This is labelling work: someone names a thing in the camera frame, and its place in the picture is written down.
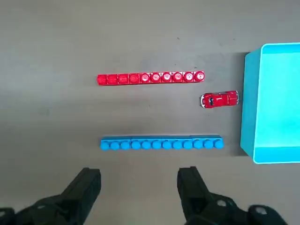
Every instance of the blue lego bricks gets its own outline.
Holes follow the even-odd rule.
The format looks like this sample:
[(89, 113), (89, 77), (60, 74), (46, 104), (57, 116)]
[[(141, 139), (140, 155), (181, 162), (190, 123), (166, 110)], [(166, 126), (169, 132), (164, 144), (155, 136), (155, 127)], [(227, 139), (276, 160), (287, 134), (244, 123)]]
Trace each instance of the blue lego bricks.
[(222, 149), (224, 147), (223, 138), (219, 135), (192, 135), (191, 139), (196, 149)]
[(131, 137), (104, 137), (101, 139), (100, 148), (107, 150), (128, 150), (131, 148)]
[(149, 149), (221, 149), (223, 138), (219, 135), (187, 136), (110, 136), (101, 139), (100, 148), (106, 150), (149, 150)]
[(161, 149), (161, 137), (160, 136), (132, 136), (131, 147), (134, 150), (139, 149)]

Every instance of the red lego bricks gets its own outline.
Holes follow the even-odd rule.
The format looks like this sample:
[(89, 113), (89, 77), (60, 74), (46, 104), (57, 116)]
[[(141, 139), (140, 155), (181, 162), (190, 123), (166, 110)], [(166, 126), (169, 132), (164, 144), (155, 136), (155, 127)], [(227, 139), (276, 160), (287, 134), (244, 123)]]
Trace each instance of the red lego bricks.
[(175, 71), (132, 74), (99, 74), (97, 76), (97, 83), (99, 86), (151, 83), (198, 83), (203, 82), (204, 79), (204, 71)]

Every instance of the lego stud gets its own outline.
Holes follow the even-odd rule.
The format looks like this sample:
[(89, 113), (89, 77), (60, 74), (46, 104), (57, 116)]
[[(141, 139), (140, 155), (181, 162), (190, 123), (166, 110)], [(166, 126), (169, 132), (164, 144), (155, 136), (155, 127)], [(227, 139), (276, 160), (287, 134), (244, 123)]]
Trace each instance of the lego stud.
[(208, 140), (208, 139), (203, 142), (203, 146), (206, 149), (212, 149), (212, 147), (214, 147), (213, 142), (211, 140)]
[(170, 73), (163, 73), (163, 76), (161, 78), (164, 82), (171, 82), (171, 74)]
[(119, 84), (128, 84), (128, 74), (119, 74)]
[(139, 74), (129, 74), (129, 82), (130, 83), (140, 83), (140, 75)]
[(144, 142), (142, 142), (142, 148), (143, 149), (150, 149), (151, 148), (151, 144), (150, 144), (150, 142), (148, 142), (148, 141), (144, 141)]
[(117, 85), (118, 84), (118, 76), (116, 74), (107, 75), (107, 83), (110, 85)]
[(191, 148), (193, 147), (193, 143), (192, 143), (191, 141), (185, 141), (185, 142), (183, 143), (183, 147), (184, 147), (185, 149), (191, 149)]
[(173, 74), (173, 81), (178, 83), (178, 82), (182, 82), (182, 74), (179, 72), (176, 72)]
[(182, 144), (181, 144), (181, 142), (180, 141), (174, 141), (173, 142), (173, 148), (174, 149), (182, 149)]
[(195, 73), (195, 80), (200, 82), (202, 80), (204, 80), (205, 78), (205, 75), (204, 75), (204, 72), (203, 71), (198, 71)]
[(108, 142), (102, 142), (102, 143), (101, 143), (101, 149), (102, 149), (103, 151), (108, 150), (108, 149), (109, 149), (109, 143), (108, 143)]
[(203, 148), (203, 141), (196, 140), (196, 141), (194, 141), (193, 146), (195, 149), (201, 149), (201, 148)]
[(151, 74), (151, 81), (153, 83), (159, 83), (160, 82), (160, 75), (159, 75), (159, 73), (153, 73), (153, 74)]
[(149, 83), (150, 82), (150, 76), (147, 73), (141, 74), (141, 83)]
[(139, 150), (141, 148), (141, 144), (138, 141), (133, 141), (131, 143), (131, 147), (135, 150)]
[(118, 142), (112, 142), (111, 143), (111, 149), (112, 150), (118, 150), (120, 148), (120, 145)]
[(97, 76), (97, 83), (99, 85), (106, 85), (107, 84), (107, 78), (106, 75), (98, 75)]
[(214, 141), (214, 147), (217, 149), (221, 149), (224, 147), (224, 143), (222, 140), (215, 140)]
[(169, 141), (163, 142), (163, 148), (164, 149), (170, 149), (172, 147), (171, 143)]
[(152, 148), (154, 148), (154, 149), (161, 149), (161, 142), (160, 141), (154, 141), (154, 142), (152, 142)]
[(123, 150), (128, 150), (128, 149), (130, 149), (130, 144), (129, 144), (129, 142), (122, 142), (122, 143), (121, 143), (121, 149), (123, 149)]
[(191, 72), (186, 72), (183, 76), (185, 82), (192, 82), (193, 81), (193, 74)]

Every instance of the cyan box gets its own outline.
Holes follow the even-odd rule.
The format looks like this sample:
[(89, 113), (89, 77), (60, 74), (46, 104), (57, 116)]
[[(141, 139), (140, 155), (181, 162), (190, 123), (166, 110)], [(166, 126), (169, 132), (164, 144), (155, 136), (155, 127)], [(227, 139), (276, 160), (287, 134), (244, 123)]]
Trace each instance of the cyan box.
[(300, 162), (300, 43), (246, 55), (241, 148), (257, 164)]

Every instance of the red toy car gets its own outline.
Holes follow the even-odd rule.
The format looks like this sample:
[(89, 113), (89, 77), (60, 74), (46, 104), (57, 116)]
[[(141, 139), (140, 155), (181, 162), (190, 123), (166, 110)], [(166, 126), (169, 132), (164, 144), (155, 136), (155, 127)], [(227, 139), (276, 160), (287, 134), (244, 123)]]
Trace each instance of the red toy car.
[(237, 90), (218, 93), (206, 93), (201, 96), (200, 102), (203, 108), (237, 105), (239, 103), (239, 93)]

